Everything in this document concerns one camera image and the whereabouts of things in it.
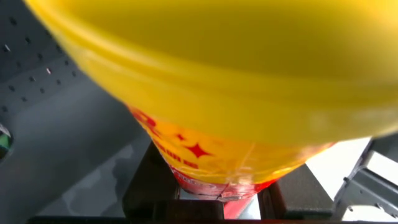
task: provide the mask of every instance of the yellow plastic container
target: yellow plastic container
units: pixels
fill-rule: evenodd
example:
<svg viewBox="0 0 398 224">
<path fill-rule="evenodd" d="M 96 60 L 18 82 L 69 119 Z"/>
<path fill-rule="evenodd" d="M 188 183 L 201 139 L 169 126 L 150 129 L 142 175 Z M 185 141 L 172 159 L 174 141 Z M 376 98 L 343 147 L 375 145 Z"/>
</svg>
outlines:
<svg viewBox="0 0 398 224">
<path fill-rule="evenodd" d="M 262 183 L 325 142 L 397 129 L 396 0 L 25 1 L 194 179 Z"/>
</svg>

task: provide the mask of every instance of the dark gray metal panel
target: dark gray metal panel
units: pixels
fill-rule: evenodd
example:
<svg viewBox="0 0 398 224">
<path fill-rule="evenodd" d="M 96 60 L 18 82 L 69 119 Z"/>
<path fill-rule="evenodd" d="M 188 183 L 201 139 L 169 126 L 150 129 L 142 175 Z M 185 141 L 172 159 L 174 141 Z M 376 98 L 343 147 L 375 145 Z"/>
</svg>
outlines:
<svg viewBox="0 0 398 224">
<path fill-rule="evenodd" d="M 33 217 L 131 143 L 139 153 L 129 161 L 138 165 L 149 143 L 126 107 L 79 71 L 21 0 L 0 0 L 0 123 L 15 137 L 0 163 L 2 224 Z M 134 175 L 134 164 L 123 167 L 131 174 L 105 179 Z"/>
<path fill-rule="evenodd" d="M 17 223 L 143 132 L 125 107 L 89 80 L 6 120 L 15 135 L 0 165 L 0 222 Z"/>
</svg>

